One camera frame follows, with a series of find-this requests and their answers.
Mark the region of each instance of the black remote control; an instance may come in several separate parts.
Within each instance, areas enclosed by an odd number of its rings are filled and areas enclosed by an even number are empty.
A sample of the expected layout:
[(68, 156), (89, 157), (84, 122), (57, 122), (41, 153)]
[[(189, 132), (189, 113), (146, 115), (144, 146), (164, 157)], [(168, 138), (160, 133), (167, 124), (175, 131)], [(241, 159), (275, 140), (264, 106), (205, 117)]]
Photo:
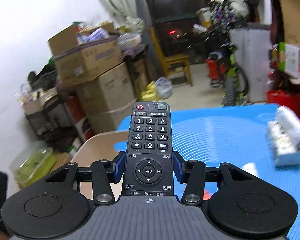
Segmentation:
[(122, 195), (173, 195), (170, 106), (137, 102), (130, 121)]

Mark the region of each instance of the blue table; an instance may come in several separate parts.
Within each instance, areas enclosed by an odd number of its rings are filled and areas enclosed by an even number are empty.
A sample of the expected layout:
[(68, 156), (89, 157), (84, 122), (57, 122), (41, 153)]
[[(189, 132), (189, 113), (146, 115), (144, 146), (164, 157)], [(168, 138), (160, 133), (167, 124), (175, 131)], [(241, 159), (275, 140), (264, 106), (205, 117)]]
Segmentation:
[[(230, 162), (242, 167), (253, 162), (259, 177), (291, 194), (298, 203), (298, 217), (288, 238), (300, 240), (300, 165), (277, 168), (266, 137), (266, 123), (275, 119), (277, 104), (193, 109), (171, 113), (172, 144), (185, 160), (196, 159), (207, 166), (218, 167)], [(128, 130), (130, 116), (118, 130)], [(127, 142), (116, 145), (125, 151)], [(174, 178), (174, 192), (181, 199), (185, 184)], [(206, 183), (205, 189), (216, 192), (216, 183)]]

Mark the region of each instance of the circular directional pad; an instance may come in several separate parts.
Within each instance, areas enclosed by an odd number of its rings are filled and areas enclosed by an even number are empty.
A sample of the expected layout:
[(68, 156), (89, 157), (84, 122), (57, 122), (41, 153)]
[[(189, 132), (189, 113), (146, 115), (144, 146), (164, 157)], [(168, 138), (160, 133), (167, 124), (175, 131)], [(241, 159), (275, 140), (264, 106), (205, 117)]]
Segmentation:
[(146, 184), (151, 184), (160, 179), (162, 170), (159, 163), (154, 160), (143, 160), (137, 165), (136, 176)]

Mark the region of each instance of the chair backrest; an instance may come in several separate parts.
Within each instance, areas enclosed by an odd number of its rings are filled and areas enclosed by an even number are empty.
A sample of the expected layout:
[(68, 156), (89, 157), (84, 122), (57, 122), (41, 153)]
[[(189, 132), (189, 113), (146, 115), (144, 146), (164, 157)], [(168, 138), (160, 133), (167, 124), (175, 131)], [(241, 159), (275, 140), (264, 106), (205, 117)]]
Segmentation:
[(154, 44), (155, 51), (158, 54), (160, 63), (162, 65), (162, 67), (165, 67), (165, 65), (166, 65), (166, 61), (164, 59), (165, 57), (163, 55), (163, 52), (162, 52), (161, 46), (159, 44), (159, 41), (158, 41), (157, 37), (155, 36), (155, 32), (154, 32), (153, 27), (149, 27), (149, 33), (151, 35), (151, 39), (152, 39), (152, 42)]

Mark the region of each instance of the red power button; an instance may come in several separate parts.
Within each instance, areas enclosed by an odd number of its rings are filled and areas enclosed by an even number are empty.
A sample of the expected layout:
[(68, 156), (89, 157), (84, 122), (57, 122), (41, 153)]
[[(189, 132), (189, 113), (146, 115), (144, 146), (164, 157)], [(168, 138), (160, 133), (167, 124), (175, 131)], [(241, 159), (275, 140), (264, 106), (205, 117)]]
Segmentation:
[(137, 105), (137, 109), (138, 109), (138, 110), (142, 110), (143, 108), (144, 108), (143, 105)]

